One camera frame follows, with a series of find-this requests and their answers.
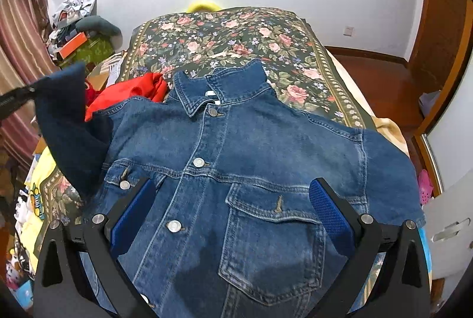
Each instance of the wooden door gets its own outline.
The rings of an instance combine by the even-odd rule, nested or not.
[[[424,0],[408,69],[424,92],[441,90],[456,58],[467,0]]]

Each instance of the floral bedspread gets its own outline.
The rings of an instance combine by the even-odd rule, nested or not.
[[[44,235],[49,223],[59,219],[66,226],[69,223],[80,224],[82,222],[83,206],[79,193],[57,166],[49,177],[41,183],[39,190],[41,192],[45,218],[41,230],[36,237],[33,252],[36,258],[39,258],[39,252],[41,251]]]
[[[117,82],[161,72],[202,77],[216,67],[260,58],[268,82],[286,105],[350,127],[374,128],[352,98],[327,50],[306,22],[280,9],[245,7],[169,14],[135,30]]]

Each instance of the red garment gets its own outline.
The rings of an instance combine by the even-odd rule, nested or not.
[[[139,95],[162,102],[167,93],[167,83],[159,72],[148,72],[142,77],[127,80],[107,87],[86,110],[86,121],[94,111],[103,110],[129,97]]]
[[[97,99],[102,90],[95,90],[89,81],[86,79],[86,106],[90,106],[91,103]]]

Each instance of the striped curtain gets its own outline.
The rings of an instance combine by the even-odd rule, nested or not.
[[[47,0],[0,0],[0,94],[57,70],[44,45],[50,31]],[[0,128],[8,153],[26,169],[38,142],[34,115],[28,103]]]

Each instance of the jacket sleeve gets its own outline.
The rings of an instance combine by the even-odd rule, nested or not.
[[[82,63],[41,79],[36,118],[57,166],[87,200],[99,185],[112,135],[112,121],[94,115],[85,122],[85,66]]]
[[[414,165],[381,134],[363,130],[368,208],[380,223],[401,225],[406,219],[425,224]]]

